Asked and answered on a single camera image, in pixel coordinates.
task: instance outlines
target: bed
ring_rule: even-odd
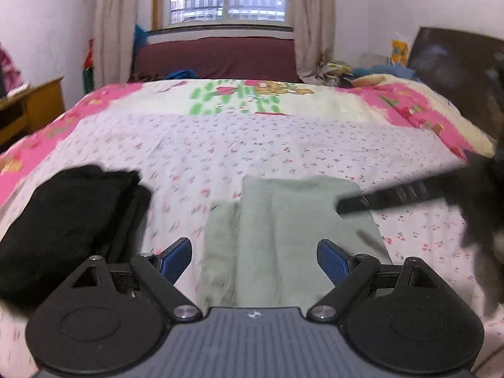
[[[256,79],[109,85],[0,157],[0,237],[33,190],[65,167],[140,169],[153,191],[142,250],[190,237],[192,264],[176,286],[196,299],[212,200],[237,199],[244,175],[331,175],[366,190],[492,154],[488,136],[426,85],[371,75],[353,89]],[[443,202],[374,214],[392,261],[419,256],[479,314],[472,251],[459,248],[464,221]],[[0,310],[0,374],[36,371],[26,319]],[[485,321],[481,360],[504,342],[504,312]],[[478,376],[500,377],[492,359]]]

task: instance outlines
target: wooden nightstand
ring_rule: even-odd
[[[0,153],[24,135],[44,128],[64,113],[62,79],[54,79],[0,100]]]

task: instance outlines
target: beige curtain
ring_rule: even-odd
[[[294,28],[297,74],[305,83],[322,84],[320,66],[332,60],[335,0],[288,0],[287,21]]]
[[[125,83],[132,64],[138,0],[96,0],[95,88]]]

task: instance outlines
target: yellow package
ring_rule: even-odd
[[[408,64],[408,55],[409,49],[406,42],[392,40],[392,55],[390,57],[392,64],[401,64],[405,67]]]

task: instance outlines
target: folded black clothing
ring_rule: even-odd
[[[38,186],[0,242],[0,298],[35,308],[90,255],[129,260],[151,198],[139,181],[86,165]]]

